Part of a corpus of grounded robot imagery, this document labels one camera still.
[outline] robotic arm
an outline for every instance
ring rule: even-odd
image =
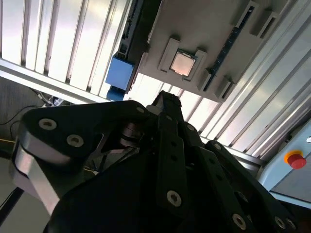
[[[88,160],[115,151],[121,159],[84,180]],[[166,92],[147,108],[121,101],[27,112],[11,173],[50,213],[46,232],[299,232],[221,144],[202,143]]]

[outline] emergency stop button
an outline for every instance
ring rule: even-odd
[[[289,164],[293,169],[301,169],[307,164],[307,160],[303,157],[300,150],[293,150],[284,156],[284,162]]]

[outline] cable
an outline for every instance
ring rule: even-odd
[[[41,91],[36,91],[32,88],[29,88],[29,89],[32,90],[46,105],[48,105],[48,107],[53,106],[53,105],[55,106],[55,104],[49,101]]]
[[[13,138],[13,133],[12,133],[12,127],[13,127],[13,125],[16,124],[16,123],[20,123],[20,120],[14,121],[14,122],[11,124],[11,126],[10,126],[10,136],[11,136],[11,140],[14,140],[14,138]]]
[[[7,196],[7,198],[2,202],[0,205],[0,208],[6,203],[6,201],[10,198],[10,196],[14,193],[14,191],[17,189],[17,187]]]
[[[29,105],[26,107],[23,107],[21,110],[19,110],[11,119],[9,119],[7,122],[5,123],[0,123],[0,125],[6,125],[7,123],[9,123],[11,120],[13,120],[18,114],[20,114],[24,109],[26,108],[40,108],[41,106],[37,106],[37,105]]]
[[[0,141],[2,141],[2,142],[10,142],[10,143],[15,143],[15,141],[6,140],[6,139],[2,139],[2,138],[0,138]]]
[[[6,160],[11,160],[12,155],[8,152],[0,150],[0,158],[1,159],[6,159]]]
[[[0,227],[6,220],[6,218],[11,213],[12,209],[20,199],[20,197],[23,195],[24,190],[20,188],[15,188],[13,192],[9,195],[9,197],[6,199],[6,201],[1,205],[0,209]]]

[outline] screw head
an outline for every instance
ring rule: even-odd
[[[144,113],[144,112],[145,112],[141,107],[137,107],[136,109],[137,109],[137,111],[139,111],[139,112],[141,112],[141,113]]]
[[[194,127],[192,125],[187,125],[187,128],[190,129],[191,131],[194,131]]]
[[[285,229],[286,226],[285,226],[285,223],[277,216],[274,217],[274,221],[277,223],[277,225],[282,228],[282,229]]]
[[[233,214],[232,220],[241,230],[243,230],[243,231],[246,230],[246,223],[240,215]]]
[[[287,218],[286,221],[294,230],[297,229],[296,225],[289,218]]]
[[[54,130],[56,129],[57,124],[52,119],[44,118],[44,119],[39,120],[39,126],[40,128],[44,130]]]
[[[218,150],[221,150],[221,149],[222,149],[222,147],[221,147],[218,143],[215,143],[214,146],[215,146],[215,148],[218,149]]]
[[[167,192],[166,198],[169,201],[169,203],[175,207],[179,207],[181,205],[181,197],[179,196],[178,193],[176,193],[173,190]]]
[[[84,144],[84,140],[79,135],[71,134],[67,137],[67,143],[72,147],[81,147]]]

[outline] red button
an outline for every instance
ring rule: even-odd
[[[301,169],[307,164],[307,160],[300,154],[291,155],[287,162],[293,169]]]

